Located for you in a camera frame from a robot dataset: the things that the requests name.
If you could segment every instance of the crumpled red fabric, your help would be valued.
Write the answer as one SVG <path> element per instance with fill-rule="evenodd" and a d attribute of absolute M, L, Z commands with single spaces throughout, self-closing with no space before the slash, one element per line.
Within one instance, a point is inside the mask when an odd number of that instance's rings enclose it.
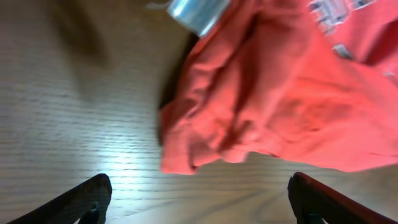
<path fill-rule="evenodd" d="M 352 10 L 325 36 L 309 1 L 231 1 L 161 111 L 162 171 L 194 174 L 249 152 L 347 172 L 398 163 L 397 2 Z"/>

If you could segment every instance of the red towel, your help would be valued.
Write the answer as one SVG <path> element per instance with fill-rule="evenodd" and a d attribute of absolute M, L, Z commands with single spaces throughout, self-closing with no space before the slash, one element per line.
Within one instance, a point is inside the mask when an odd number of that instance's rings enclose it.
<path fill-rule="evenodd" d="M 232 0 L 161 111 L 163 172 L 249 152 L 342 171 L 398 163 L 397 9 Z"/>

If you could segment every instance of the wooden surface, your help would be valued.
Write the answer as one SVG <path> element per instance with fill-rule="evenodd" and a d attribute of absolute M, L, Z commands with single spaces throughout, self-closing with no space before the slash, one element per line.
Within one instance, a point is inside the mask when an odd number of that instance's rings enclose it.
<path fill-rule="evenodd" d="M 149 1 L 81 2 L 98 60 L 69 49 L 45 1 L 0 1 L 0 223 L 102 172 L 107 223 L 295 223 L 286 188 L 298 170 L 398 220 L 397 166 L 347 174 L 252 154 L 195 176 L 159 172 L 157 109 L 189 33 Z"/>

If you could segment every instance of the gray metal piece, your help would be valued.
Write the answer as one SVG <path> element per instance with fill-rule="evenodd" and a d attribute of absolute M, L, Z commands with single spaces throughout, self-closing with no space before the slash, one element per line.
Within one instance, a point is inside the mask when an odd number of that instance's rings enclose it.
<path fill-rule="evenodd" d="M 207 35 L 230 0 L 173 0 L 167 12 L 199 37 Z"/>

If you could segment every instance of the cloth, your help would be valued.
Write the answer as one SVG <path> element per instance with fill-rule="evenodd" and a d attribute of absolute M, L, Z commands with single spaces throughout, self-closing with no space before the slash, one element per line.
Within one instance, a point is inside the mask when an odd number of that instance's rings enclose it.
<path fill-rule="evenodd" d="M 232 0 L 161 111 L 162 171 L 249 152 L 346 172 L 398 163 L 397 9 Z"/>

